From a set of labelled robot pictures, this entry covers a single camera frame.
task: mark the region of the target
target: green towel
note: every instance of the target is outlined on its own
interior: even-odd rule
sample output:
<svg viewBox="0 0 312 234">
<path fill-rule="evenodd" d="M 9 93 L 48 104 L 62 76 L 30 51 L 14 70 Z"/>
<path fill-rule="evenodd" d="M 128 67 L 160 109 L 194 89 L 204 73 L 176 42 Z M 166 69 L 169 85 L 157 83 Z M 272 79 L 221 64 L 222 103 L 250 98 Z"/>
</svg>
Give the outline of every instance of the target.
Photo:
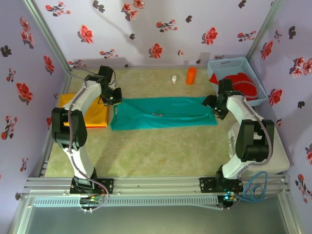
<svg viewBox="0 0 312 234">
<path fill-rule="evenodd" d="M 112 130 L 216 125 L 206 97 L 156 97 L 124 99 L 114 106 Z"/>
</svg>

